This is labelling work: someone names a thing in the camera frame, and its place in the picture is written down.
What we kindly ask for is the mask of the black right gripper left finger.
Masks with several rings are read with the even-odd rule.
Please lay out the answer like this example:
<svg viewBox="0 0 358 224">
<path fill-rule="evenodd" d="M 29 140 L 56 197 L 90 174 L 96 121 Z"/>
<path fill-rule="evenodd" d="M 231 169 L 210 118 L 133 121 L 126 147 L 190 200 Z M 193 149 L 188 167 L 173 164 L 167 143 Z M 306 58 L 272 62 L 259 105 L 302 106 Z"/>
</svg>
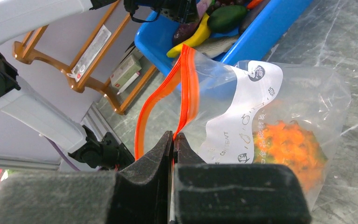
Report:
<svg viewBox="0 0 358 224">
<path fill-rule="evenodd" d="M 18 172 L 0 183 L 0 224 L 167 224 L 172 132 L 121 171 Z"/>
</svg>

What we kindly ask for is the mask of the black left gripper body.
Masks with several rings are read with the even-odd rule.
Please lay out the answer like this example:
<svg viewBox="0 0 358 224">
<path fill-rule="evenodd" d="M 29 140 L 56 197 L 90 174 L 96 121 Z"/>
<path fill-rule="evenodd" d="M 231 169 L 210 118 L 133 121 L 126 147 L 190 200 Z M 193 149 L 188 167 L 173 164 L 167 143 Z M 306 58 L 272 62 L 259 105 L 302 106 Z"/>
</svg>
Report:
<svg viewBox="0 0 358 224">
<path fill-rule="evenodd" d="M 134 17 L 140 7 L 149 7 L 156 13 L 152 20 L 142 20 Z M 125 0 L 124 8 L 131 19 L 137 23 L 156 21 L 161 15 L 180 24 L 188 24 L 199 20 L 195 0 Z"/>
</svg>

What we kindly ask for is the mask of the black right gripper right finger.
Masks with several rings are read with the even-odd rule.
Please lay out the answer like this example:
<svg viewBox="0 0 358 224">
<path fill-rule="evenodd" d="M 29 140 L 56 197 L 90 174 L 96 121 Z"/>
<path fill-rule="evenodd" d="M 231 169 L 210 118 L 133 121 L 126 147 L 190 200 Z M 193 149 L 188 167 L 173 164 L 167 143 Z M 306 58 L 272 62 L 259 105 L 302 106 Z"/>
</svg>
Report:
<svg viewBox="0 0 358 224">
<path fill-rule="evenodd" d="M 293 171 L 278 164 L 207 164 L 179 133 L 173 144 L 178 224 L 309 224 Z"/>
</svg>

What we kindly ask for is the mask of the clear zip top bag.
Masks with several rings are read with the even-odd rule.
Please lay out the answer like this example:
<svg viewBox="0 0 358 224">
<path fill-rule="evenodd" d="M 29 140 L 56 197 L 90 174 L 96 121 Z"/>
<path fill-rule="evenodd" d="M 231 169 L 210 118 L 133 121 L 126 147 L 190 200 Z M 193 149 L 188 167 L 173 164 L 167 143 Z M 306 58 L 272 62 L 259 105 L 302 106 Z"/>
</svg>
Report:
<svg viewBox="0 0 358 224">
<path fill-rule="evenodd" d="M 314 133 L 328 161 L 321 184 L 305 193 L 312 208 L 343 129 L 351 93 L 326 67 L 257 60 L 227 65 L 184 46 L 162 84 L 144 103 L 135 130 L 136 159 L 152 146 L 158 124 L 183 133 L 211 164 L 254 164 L 253 132 L 295 120 Z"/>
</svg>

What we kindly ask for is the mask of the orange toy pineapple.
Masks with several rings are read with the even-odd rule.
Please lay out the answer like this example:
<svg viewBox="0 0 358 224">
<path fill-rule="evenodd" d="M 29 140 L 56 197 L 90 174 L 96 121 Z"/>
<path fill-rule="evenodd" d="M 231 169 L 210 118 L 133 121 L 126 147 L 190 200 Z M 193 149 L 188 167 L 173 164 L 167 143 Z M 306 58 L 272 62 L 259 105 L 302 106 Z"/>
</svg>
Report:
<svg viewBox="0 0 358 224">
<path fill-rule="evenodd" d="M 297 121 L 265 123 L 263 129 L 253 132 L 253 138 L 253 163 L 289 167 L 305 193 L 322 183 L 328 157 L 314 133 L 301 127 Z"/>
</svg>

